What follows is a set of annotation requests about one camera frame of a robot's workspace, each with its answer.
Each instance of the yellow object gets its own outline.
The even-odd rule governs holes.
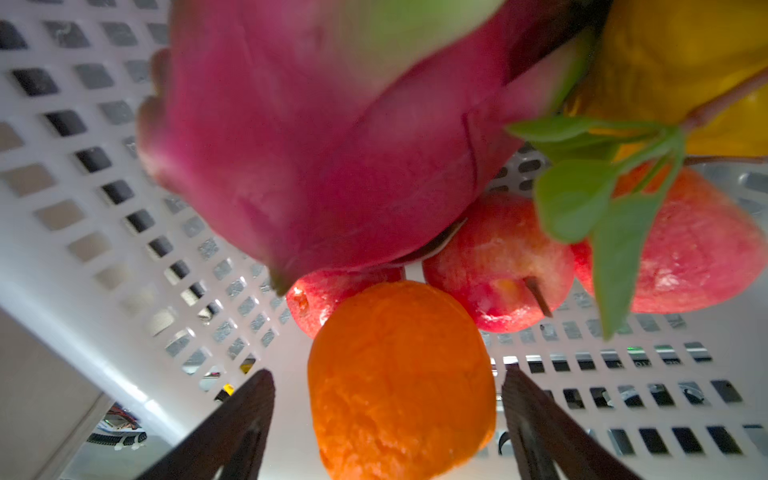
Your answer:
[[[320,458],[333,480],[426,480],[493,436],[495,384],[472,318],[423,283],[345,300],[308,364]]]
[[[768,0],[614,0],[566,114],[676,124],[768,67]],[[768,155],[768,86],[692,133],[687,153]]]

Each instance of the orange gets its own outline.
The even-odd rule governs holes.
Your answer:
[[[308,372],[334,480],[432,478],[494,432],[480,332],[456,300],[423,283],[382,283],[345,300],[315,338]]]

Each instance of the dragon fruit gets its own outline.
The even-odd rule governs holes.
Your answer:
[[[486,145],[501,124],[468,113],[551,50],[525,36],[558,38],[548,20],[567,5],[177,0],[160,97],[139,112],[142,161],[265,263],[278,294],[316,270],[393,260],[454,221],[520,146]],[[560,91],[550,74],[525,84]],[[502,103],[516,121],[551,98]]]

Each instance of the apple stem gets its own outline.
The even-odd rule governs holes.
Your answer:
[[[680,128],[689,134],[697,128],[705,127],[728,107],[765,84],[768,84],[768,67],[758,71],[729,91],[689,111],[683,121],[680,122]]]
[[[544,295],[541,294],[541,288],[539,288],[538,280],[535,276],[527,276],[523,279],[525,282],[525,286],[533,293],[533,297],[536,299],[536,303],[538,303],[539,308],[541,308],[541,312],[544,314],[544,316],[548,316],[549,318],[552,318],[552,311],[549,309],[549,305],[547,305],[547,300],[544,300]]]
[[[765,164],[768,157],[688,157],[684,165],[708,164],[710,162],[730,162],[734,164]]]

